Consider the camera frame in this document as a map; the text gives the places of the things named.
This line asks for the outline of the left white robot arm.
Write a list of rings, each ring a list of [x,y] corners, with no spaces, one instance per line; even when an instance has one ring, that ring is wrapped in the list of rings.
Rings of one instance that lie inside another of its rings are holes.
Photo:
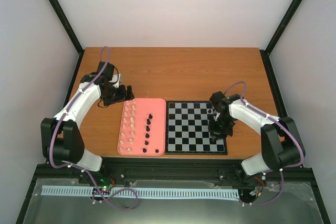
[[[79,88],[65,107],[53,118],[41,122],[43,156],[57,167],[79,167],[91,171],[97,183],[108,180],[109,170],[102,166],[103,159],[85,148],[80,126],[96,101],[103,107],[134,99],[131,86],[120,83],[121,74],[114,65],[98,64],[97,71],[86,74]]]

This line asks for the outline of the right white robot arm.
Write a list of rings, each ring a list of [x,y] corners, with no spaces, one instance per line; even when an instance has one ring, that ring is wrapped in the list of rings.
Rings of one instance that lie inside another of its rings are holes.
[[[238,180],[243,182],[259,173],[281,171],[303,163],[306,152],[292,118],[267,114],[239,94],[227,97],[219,91],[213,93],[209,101],[214,109],[208,124],[211,141],[232,136],[236,121],[243,122],[260,136],[261,152],[238,165],[235,169]]]

